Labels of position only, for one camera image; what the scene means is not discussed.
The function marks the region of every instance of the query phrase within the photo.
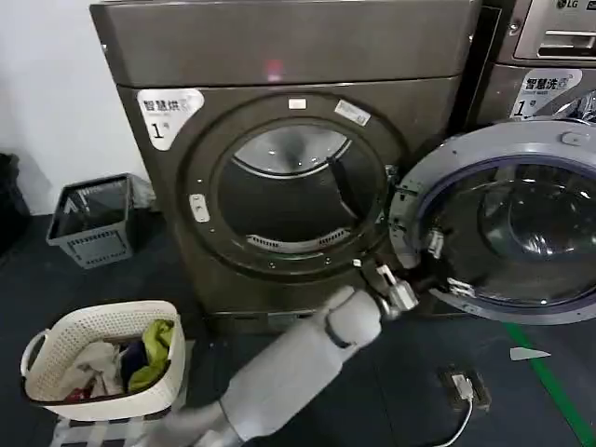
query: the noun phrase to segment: open washer door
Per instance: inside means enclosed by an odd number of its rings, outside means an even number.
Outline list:
[[[403,178],[389,224],[406,268],[434,240],[431,293],[450,305],[524,324],[592,318],[596,127],[507,122],[451,138]]]

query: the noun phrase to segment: dryer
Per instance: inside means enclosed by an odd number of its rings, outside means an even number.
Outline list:
[[[404,160],[446,128],[480,4],[91,6],[160,207],[219,329],[308,314],[391,258]]]

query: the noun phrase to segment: metal appliance panel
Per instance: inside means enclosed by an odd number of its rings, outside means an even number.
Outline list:
[[[114,80],[311,84],[461,73],[477,0],[186,0],[91,6]]]
[[[577,7],[562,8],[555,0],[486,0],[486,3],[505,12],[499,24],[501,40],[496,46],[496,62],[534,67],[596,67],[593,58],[538,57],[546,31],[596,32],[596,10],[587,9],[589,0],[578,0]]]

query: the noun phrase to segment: dark floor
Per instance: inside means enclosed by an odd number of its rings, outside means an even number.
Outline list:
[[[47,219],[36,218],[11,254],[0,261],[0,442],[47,447],[54,418],[20,396],[20,355],[30,338],[72,309],[130,299],[165,299],[183,315],[196,344],[190,404],[215,399],[233,370],[267,343],[268,336],[235,336],[208,343],[180,258],[160,218],[131,260],[86,271],[47,246]],[[528,328],[581,417],[596,420],[596,321]],[[308,407],[261,446],[421,446],[450,435],[460,414],[448,406],[436,370],[472,366],[489,387],[488,412],[475,411],[458,446],[580,445],[528,362],[512,362],[515,344],[501,323],[476,318],[410,319],[386,328],[374,345]]]

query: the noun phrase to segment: washer door glass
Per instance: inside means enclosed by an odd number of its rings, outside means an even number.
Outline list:
[[[596,285],[596,181],[581,169],[509,161],[473,169],[422,211],[444,235],[441,259],[476,297],[559,305]]]

